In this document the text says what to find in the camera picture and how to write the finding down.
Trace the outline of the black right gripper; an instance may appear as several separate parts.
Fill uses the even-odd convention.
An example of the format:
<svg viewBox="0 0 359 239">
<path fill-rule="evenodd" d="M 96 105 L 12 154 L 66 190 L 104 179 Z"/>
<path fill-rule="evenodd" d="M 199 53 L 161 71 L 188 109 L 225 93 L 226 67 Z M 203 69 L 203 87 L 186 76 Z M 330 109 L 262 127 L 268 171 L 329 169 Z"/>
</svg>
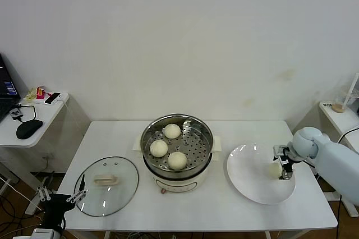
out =
<svg viewBox="0 0 359 239">
<path fill-rule="evenodd" d="M 281 180 L 290 180 L 293 176 L 293 164 L 294 161 L 289 157 L 289 148 L 283 145 L 273 146 L 273 161 L 278 161 L 282 164 L 283 170 L 280 175 Z"/>
</svg>

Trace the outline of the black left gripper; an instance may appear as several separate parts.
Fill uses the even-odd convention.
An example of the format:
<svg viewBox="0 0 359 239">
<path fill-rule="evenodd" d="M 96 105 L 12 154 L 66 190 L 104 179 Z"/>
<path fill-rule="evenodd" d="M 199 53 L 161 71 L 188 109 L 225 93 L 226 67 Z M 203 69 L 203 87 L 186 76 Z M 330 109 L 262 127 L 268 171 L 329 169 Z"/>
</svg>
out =
<svg viewBox="0 0 359 239">
<path fill-rule="evenodd" d="M 43 178 L 41 185 L 37 188 L 37 193 L 40 197 L 41 206 L 44 210 L 44 216 L 41 227 L 44 229 L 62 229 L 62 221 L 65 212 L 72 210 L 75 204 L 72 202 L 79 202 L 86 196 L 85 190 L 85 175 L 81 176 L 78 192 L 72 196 L 69 194 L 54 194 L 51 189 L 53 182 L 54 171 Z"/>
</svg>

